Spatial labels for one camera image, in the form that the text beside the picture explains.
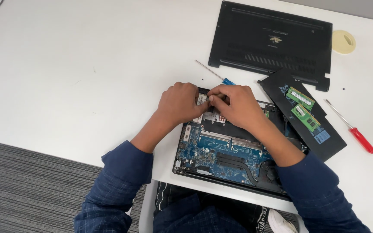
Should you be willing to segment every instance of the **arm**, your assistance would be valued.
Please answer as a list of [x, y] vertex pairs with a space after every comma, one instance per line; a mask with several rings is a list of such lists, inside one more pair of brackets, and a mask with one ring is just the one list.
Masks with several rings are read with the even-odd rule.
[[132, 219], [125, 214], [142, 184], [152, 177], [152, 152], [175, 126], [199, 117], [208, 108], [196, 105], [198, 88], [177, 82], [162, 94], [158, 109], [132, 139], [101, 157], [104, 168], [75, 217], [76, 233], [127, 232]]
[[[219, 98], [221, 94], [226, 101]], [[310, 232], [370, 232], [337, 187], [338, 176], [312, 152], [306, 156], [287, 140], [263, 114], [250, 87], [220, 85], [208, 95], [226, 119], [267, 147], [283, 188]]]

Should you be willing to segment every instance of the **red screwdriver handle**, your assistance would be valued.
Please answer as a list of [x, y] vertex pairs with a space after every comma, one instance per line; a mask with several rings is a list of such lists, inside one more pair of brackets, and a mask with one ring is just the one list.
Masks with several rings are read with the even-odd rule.
[[358, 142], [365, 148], [366, 151], [373, 154], [373, 146], [366, 140], [366, 138], [358, 131], [358, 128], [354, 127], [349, 131], [355, 136]]

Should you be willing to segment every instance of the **person's right hand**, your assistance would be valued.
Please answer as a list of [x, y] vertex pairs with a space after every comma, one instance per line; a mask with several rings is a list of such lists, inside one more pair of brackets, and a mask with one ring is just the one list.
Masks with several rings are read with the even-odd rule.
[[[225, 94], [228, 96], [229, 105], [219, 98]], [[233, 125], [243, 128], [249, 132], [258, 124], [265, 124], [266, 115], [260, 108], [256, 98], [249, 86], [224, 85], [214, 87], [208, 92], [212, 106], [217, 108]]]

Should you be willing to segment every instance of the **screwdriver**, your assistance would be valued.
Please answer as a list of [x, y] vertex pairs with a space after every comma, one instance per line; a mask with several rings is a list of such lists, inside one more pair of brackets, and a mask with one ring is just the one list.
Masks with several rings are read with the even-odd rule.
[[349, 131], [354, 135], [356, 140], [365, 148], [366, 151], [373, 154], [373, 146], [366, 140], [366, 138], [359, 132], [358, 128], [352, 127], [345, 118], [336, 110], [336, 108], [329, 102], [329, 100], [325, 99], [325, 101], [335, 110], [335, 112], [342, 118], [342, 120], [349, 126]]
[[210, 70], [210, 68], [204, 66], [201, 62], [195, 60], [196, 62], [198, 62], [198, 64], [200, 64], [201, 66], [203, 66], [205, 69], [209, 70], [211, 73], [215, 74], [217, 77], [219, 77], [224, 84], [226, 85], [235, 85], [235, 83], [231, 82], [230, 80], [228, 80], [227, 78], [222, 78], [221, 76], [219, 76], [218, 74], [214, 73], [212, 70]]

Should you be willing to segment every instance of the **red screwdriver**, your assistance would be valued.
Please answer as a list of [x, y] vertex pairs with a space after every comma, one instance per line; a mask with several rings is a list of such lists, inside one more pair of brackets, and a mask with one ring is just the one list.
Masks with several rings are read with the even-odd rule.
[[335, 110], [335, 112], [342, 118], [342, 120], [350, 127], [349, 131], [354, 135], [356, 140], [365, 148], [366, 151], [373, 154], [373, 146], [366, 140], [366, 138], [358, 131], [358, 128], [352, 127], [349, 123], [345, 120], [345, 118], [336, 110], [336, 108], [329, 102], [329, 100], [325, 99], [325, 101]]

